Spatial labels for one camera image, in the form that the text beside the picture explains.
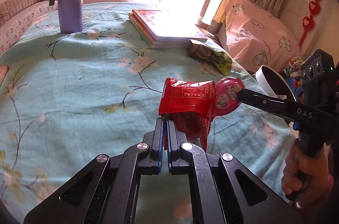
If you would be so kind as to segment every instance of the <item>book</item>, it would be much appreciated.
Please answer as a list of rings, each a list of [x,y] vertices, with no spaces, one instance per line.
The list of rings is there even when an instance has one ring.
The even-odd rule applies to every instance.
[[[0,65],[0,86],[5,79],[5,76],[8,72],[9,67],[7,65]]]
[[[143,41],[152,49],[165,49],[165,48],[186,48],[188,44],[186,43],[176,43],[176,42],[159,42],[155,41],[150,34],[145,30],[140,21],[132,14],[128,14],[128,18],[134,27],[137,29]]]
[[[160,10],[137,10],[132,13],[156,41],[190,43],[190,39],[205,42],[208,38],[194,24],[187,24],[184,15]]]

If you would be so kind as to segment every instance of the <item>finger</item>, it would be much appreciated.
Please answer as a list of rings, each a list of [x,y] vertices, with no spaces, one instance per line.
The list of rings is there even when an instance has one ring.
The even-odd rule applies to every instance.
[[[290,175],[294,175],[298,172],[299,170],[298,161],[293,160],[290,155],[286,156],[285,163],[286,163],[285,169]]]
[[[287,195],[290,195],[293,192],[293,190],[286,185],[283,179],[281,180],[281,189]]]
[[[303,152],[302,152],[301,147],[299,145],[299,140],[298,139],[296,139],[294,141],[293,146],[289,150],[289,155],[291,156],[291,158],[293,160],[296,160],[296,161],[299,161],[301,156],[303,155]]]
[[[320,187],[310,187],[303,193],[299,194],[296,198],[296,202],[298,203],[298,206],[305,207],[317,199],[319,199],[327,190],[326,186],[320,186]]]
[[[285,174],[281,181],[291,190],[300,190],[302,187],[302,182],[294,175]]]
[[[328,176],[328,162],[323,151],[318,158],[303,155],[300,158],[298,167],[303,173],[312,175],[313,177]]]

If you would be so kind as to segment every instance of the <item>floral pattern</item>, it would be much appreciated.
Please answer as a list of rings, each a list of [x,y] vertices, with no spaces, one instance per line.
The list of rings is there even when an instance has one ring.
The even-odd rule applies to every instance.
[[[179,220],[192,219],[192,205],[190,196],[187,196],[174,207],[173,217]]]
[[[152,90],[158,93],[162,93],[161,91],[155,90],[151,87],[149,87],[147,85],[147,83],[145,82],[145,80],[142,77],[142,72],[149,68],[149,67],[159,67],[160,65],[157,63],[156,60],[154,61],[150,61],[150,58],[145,56],[145,52],[138,52],[137,50],[134,50],[130,47],[128,47],[125,43],[120,43],[120,45],[122,47],[126,47],[131,49],[133,52],[135,52],[137,54],[137,56],[134,58],[134,63],[131,63],[131,59],[130,58],[122,58],[120,63],[118,63],[119,67],[126,67],[127,66],[127,70],[133,74],[133,75],[139,75],[141,81],[144,83],[144,86],[129,86],[129,88],[132,88],[132,90],[128,91],[126,93],[126,95],[124,96],[122,102],[120,104],[115,104],[115,105],[110,105],[109,107],[106,107],[104,109],[104,111],[108,112],[108,113],[114,113],[116,112],[120,107],[122,107],[123,111],[125,112],[131,112],[130,109],[127,108],[126,106],[126,98],[128,95],[134,94],[134,91],[139,90],[139,89],[148,89],[148,90]]]
[[[53,193],[56,188],[52,185],[47,184],[47,176],[44,173],[44,171],[37,167],[35,169],[36,178],[35,180],[30,184],[25,184],[21,181],[22,175],[21,172],[16,168],[16,164],[19,159],[19,151],[20,151],[20,144],[23,141],[23,136],[26,132],[29,131],[31,126],[33,125],[35,119],[31,120],[28,125],[24,125],[23,120],[21,119],[21,116],[18,112],[18,109],[16,107],[16,100],[15,100],[15,94],[19,89],[22,89],[23,87],[28,86],[28,83],[20,83],[21,75],[20,71],[25,68],[28,65],[28,63],[23,63],[11,76],[10,82],[5,87],[4,94],[6,95],[5,99],[11,99],[13,103],[13,107],[15,109],[17,120],[18,120],[18,129],[13,132],[8,133],[8,139],[11,142],[15,143],[15,149],[16,149],[16,156],[14,163],[11,165],[9,163],[6,163],[6,152],[4,150],[0,150],[0,168],[4,170],[3,174],[3,182],[0,186],[0,199],[2,199],[2,196],[7,190],[11,190],[13,194],[15,195],[17,201],[22,204],[25,200],[25,195],[23,192],[23,188],[30,190],[37,196],[37,201],[42,202],[45,200],[51,193]],[[45,115],[41,114],[38,117],[38,120],[40,122],[45,121]]]
[[[278,132],[272,128],[269,123],[262,119],[261,116],[257,112],[261,112],[257,109],[251,109],[245,106],[244,112],[246,114],[252,114],[254,118],[254,123],[251,124],[252,132],[255,136],[261,131],[261,136],[266,140],[267,147],[273,150],[279,142],[277,141]]]

